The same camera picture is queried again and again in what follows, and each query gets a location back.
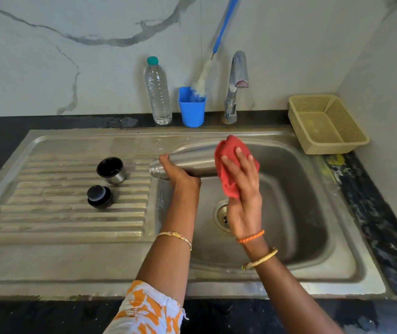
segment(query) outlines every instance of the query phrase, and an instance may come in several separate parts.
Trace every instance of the drain strainer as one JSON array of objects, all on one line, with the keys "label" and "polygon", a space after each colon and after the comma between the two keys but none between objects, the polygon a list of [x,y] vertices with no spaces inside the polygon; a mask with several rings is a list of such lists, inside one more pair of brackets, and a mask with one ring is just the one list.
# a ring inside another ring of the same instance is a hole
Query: drain strainer
[{"label": "drain strainer", "polygon": [[219,202],[214,209],[213,217],[214,217],[214,222],[219,229],[227,233],[231,233],[226,215],[227,207],[228,207],[227,199]]}]

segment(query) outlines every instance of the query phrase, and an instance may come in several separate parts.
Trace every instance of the blue plastic cup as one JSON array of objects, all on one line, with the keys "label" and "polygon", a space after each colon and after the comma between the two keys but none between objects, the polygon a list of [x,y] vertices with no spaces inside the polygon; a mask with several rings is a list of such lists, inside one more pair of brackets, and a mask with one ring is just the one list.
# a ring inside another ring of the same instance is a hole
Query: blue plastic cup
[{"label": "blue plastic cup", "polygon": [[179,89],[179,106],[183,124],[190,128],[201,126],[205,120],[206,97],[196,98],[191,87]]}]

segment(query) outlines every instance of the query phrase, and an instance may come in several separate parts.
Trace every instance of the red cloth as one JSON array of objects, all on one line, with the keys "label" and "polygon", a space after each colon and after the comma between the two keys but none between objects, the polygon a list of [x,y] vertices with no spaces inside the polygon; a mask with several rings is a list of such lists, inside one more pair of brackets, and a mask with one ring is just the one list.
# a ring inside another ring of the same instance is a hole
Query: red cloth
[{"label": "red cloth", "polygon": [[[248,147],[237,137],[229,135],[225,141],[221,141],[214,152],[215,168],[217,169],[217,175],[222,182],[222,188],[225,195],[229,197],[234,197],[240,199],[240,191],[232,178],[231,174],[228,172],[227,168],[222,162],[222,156],[225,155],[231,161],[233,161],[238,167],[240,167],[239,159],[235,154],[235,148],[240,147],[245,157],[251,154]],[[257,171],[259,171],[259,162],[254,159],[256,163]]]}]

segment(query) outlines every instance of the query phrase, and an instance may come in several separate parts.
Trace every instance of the faucet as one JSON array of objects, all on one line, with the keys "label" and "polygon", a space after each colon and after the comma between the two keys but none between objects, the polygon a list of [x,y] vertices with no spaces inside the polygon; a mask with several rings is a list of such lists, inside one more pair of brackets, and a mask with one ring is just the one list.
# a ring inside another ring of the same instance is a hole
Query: faucet
[{"label": "faucet", "polygon": [[236,51],[232,58],[228,96],[225,100],[225,112],[223,116],[223,121],[226,124],[233,124],[237,121],[235,95],[238,88],[248,88],[247,57],[241,50]]}]

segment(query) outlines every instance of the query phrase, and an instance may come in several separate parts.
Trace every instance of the gold bracelet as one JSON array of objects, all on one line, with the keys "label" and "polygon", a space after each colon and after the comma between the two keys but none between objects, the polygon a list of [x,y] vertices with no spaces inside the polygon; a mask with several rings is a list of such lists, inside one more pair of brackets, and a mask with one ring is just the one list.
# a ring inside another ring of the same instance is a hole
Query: gold bracelet
[{"label": "gold bracelet", "polygon": [[160,233],[158,234],[158,236],[174,236],[174,237],[177,237],[177,238],[179,238],[179,239],[181,239],[181,240],[184,240],[184,241],[186,241],[186,242],[189,244],[189,247],[191,248],[191,251],[192,251],[192,244],[191,244],[191,242],[190,242],[188,239],[186,239],[185,236],[182,236],[182,235],[181,235],[180,233],[178,233],[178,232],[172,232],[172,231],[160,232]]},{"label": "gold bracelet", "polygon": [[242,266],[242,271],[246,271],[247,269],[252,269],[253,267],[256,267],[257,265],[262,264],[264,261],[267,261],[269,258],[273,257],[279,250],[277,248],[273,248],[273,251],[271,253],[268,253],[266,256],[263,258],[260,258],[259,260],[255,262],[250,262],[248,264],[245,264]]}]

